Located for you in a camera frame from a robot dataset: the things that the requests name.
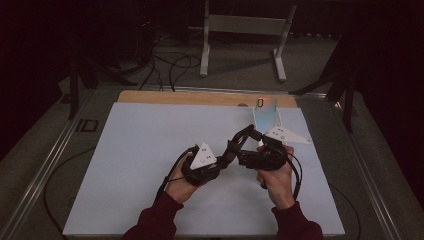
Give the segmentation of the aluminium floor rail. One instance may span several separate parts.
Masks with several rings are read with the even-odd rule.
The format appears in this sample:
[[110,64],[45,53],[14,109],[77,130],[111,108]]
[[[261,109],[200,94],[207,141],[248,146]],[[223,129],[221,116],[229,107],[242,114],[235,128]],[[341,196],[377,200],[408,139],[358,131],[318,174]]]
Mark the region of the aluminium floor rail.
[[380,226],[387,240],[402,240],[400,232],[393,221],[391,213],[384,201],[372,175],[368,169],[365,158],[361,153],[359,146],[352,133],[349,133],[343,123],[343,108],[339,102],[332,104],[332,110],[337,118],[338,125],[342,128],[347,139],[350,150],[353,152],[354,164],[361,178],[364,189],[367,192],[368,198],[372,204],[376,217],[379,220]]
[[[207,93],[239,93],[239,94],[259,94],[259,95],[291,95],[287,91],[267,91],[267,90],[239,90],[239,89],[219,89],[219,88],[202,88],[202,87],[174,87],[176,92],[207,92]],[[147,85],[142,88],[145,91],[171,91],[170,86],[160,87],[159,85]],[[291,95],[295,99],[325,99],[324,93],[306,93],[304,95]]]
[[0,240],[19,233],[93,94],[81,95],[72,119],[64,105],[55,104],[0,163]]

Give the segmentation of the white table mat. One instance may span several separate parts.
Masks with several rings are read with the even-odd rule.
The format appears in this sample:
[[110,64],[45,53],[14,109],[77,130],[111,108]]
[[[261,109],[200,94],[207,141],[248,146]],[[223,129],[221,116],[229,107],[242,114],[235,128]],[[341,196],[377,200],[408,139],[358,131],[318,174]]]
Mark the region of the white table mat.
[[[176,159],[207,143],[221,155],[253,121],[249,107],[116,103],[64,227],[71,236],[121,235],[152,205]],[[253,170],[231,163],[177,213],[184,237],[271,236],[272,202]]]

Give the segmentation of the white metal stand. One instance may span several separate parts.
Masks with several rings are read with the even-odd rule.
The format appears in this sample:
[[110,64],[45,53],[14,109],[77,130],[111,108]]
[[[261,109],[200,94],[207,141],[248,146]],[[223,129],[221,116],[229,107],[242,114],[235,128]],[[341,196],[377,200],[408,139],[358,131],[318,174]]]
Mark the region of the white metal stand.
[[296,4],[289,8],[285,19],[260,18],[247,16],[215,15],[210,13],[210,0],[204,0],[203,49],[200,63],[200,75],[208,75],[209,66],[209,35],[211,32],[273,35],[280,37],[280,43],[273,50],[273,59],[280,82],[287,80],[282,53],[289,35],[293,18],[297,9]]

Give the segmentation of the person's right hand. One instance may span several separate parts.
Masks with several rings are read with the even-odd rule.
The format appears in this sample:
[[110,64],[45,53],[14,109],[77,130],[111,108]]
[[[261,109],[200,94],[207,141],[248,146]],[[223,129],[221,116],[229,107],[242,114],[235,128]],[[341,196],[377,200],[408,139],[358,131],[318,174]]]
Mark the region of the person's right hand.
[[257,181],[268,190],[269,197],[278,210],[295,204],[292,194],[292,167],[286,163],[275,171],[257,171]]

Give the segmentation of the white plastic tray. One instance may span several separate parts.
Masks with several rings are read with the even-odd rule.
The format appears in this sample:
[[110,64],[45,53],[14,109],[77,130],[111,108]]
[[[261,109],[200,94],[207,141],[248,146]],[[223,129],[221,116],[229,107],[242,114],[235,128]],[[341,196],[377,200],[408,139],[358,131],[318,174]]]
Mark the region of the white plastic tray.
[[255,128],[262,134],[282,139],[283,128],[279,111],[275,107],[255,107],[253,109]]

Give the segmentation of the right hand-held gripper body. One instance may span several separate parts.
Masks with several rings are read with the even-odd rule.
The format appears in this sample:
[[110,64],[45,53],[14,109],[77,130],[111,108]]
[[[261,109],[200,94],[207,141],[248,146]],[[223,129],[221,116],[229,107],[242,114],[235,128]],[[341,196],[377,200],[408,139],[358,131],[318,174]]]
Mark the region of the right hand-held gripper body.
[[312,143],[311,139],[305,138],[287,128],[282,128],[282,139],[275,139],[263,134],[262,140],[258,142],[262,143],[264,149],[260,152],[247,151],[249,153],[247,168],[266,171],[278,170],[288,160],[288,153],[284,145],[287,143]]

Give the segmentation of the black tripod stand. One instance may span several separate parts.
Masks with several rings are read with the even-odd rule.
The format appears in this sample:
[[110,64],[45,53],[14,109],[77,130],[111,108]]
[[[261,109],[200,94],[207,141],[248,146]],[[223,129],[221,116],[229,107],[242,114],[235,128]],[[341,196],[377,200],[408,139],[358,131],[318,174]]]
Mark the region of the black tripod stand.
[[338,40],[319,79],[298,90],[290,91],[291,95],[301,96],[327,83],[332,83],[325,94],[325,99],[328,102],[337,103],[341,97],[344,97],[343,124],[349,132],[352,132],[355,75],[359,70],[358,52],[355,47],[354,35],[345,31]]
[[69,119],[73,119],[79,110],[79,82],[82,82],[88,89],[96,89],[99,84],[96,77],[97,72],[119,84],[136,86],[136,83],[126,80],[91,58],[72,57],[70,59],[70,93],[68,97],[70,103]]

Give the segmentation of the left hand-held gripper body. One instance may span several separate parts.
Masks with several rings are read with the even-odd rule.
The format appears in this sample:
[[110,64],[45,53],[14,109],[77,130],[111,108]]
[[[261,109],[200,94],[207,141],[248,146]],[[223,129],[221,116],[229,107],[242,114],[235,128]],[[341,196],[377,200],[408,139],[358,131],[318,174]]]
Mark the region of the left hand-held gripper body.
[[201,186],[216,179],[223,170],[217,165],[217,158],[208,144],[195,146],[192,156],[184,162],[184,178],[193,186]]

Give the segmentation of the person's left hand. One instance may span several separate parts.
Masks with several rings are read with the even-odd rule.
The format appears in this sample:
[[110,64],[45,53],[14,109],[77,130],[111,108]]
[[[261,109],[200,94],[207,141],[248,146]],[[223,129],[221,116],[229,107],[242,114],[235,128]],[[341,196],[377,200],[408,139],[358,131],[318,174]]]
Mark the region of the person's left hand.
[[169,182],[165,188],[165,192],[180,204],[185,203],[197,190],[196,186],[191,185],[185,180],[181,171],[183,163],[191,156],[191,152],[183,156],[182,160],[171,174],[171,182]]

